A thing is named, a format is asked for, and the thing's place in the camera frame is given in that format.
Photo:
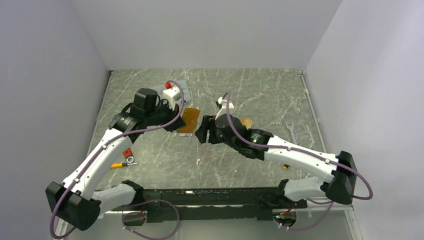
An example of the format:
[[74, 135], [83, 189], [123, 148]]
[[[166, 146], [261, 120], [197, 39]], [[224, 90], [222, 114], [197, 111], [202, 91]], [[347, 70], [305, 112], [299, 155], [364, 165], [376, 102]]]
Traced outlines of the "orange leather card holder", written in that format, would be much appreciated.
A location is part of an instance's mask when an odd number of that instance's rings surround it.
[[185, 126], [180, 127], [177, 132], [180, 134], [193, 134], [198, 124], [201, 110], [198, 108], [186, 107], [182, 114]]

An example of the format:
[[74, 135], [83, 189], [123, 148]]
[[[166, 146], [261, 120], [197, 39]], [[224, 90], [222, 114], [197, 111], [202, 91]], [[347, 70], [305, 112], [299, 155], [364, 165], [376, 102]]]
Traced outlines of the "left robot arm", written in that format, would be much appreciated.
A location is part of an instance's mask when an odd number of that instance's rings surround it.
[[154, 89], [141, 88], [133, 102], [114, 116], [108, 129], [83, 163], [61, 183], [51, 182], [46, 197], [54, 225], [56, 217], [85, 231], [99, 215], [119, 206], [139, 209], [145, 200], [141, 185], [124, 180], [117, 186], [97, 191], [97, 186], [117, 158], [143, 133], [165, 129], [172, 132], [185, 125], [181, 118], [184, 94], [177, 86], [159, 95]]

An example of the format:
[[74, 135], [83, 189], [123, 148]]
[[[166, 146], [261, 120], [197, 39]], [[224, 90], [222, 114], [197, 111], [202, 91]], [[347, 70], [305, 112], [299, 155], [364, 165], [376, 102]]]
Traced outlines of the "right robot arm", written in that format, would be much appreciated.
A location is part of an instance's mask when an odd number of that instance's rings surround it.
[[282, 163], [312, 174], [310, 179], [284, 179], [275, 194], [276, 203], [287, 208], [293, 202], [326, 197], [350, 205], [354, 199], [357, 170], [353, 156], [314, 151], [290, 143], [268, 131], [246, 128], [236, 117], [205, 115], [195, 136], [201, 144], [225, 144], [249, 159]]

